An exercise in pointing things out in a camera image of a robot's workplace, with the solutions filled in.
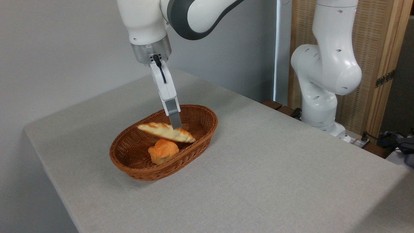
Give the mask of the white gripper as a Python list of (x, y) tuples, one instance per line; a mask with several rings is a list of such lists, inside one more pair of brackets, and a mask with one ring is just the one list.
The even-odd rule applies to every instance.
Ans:
[(166, 115), (170, 119), (173, 130), (182, 128), (180, 119), (180, 105), (177, 100), (177, 93), (173, 83), (170, 70), (165, 61), (161, 61), (161, 68), (156, 63), (151, 63), (151, 73), (157, 90), (160, 94)]

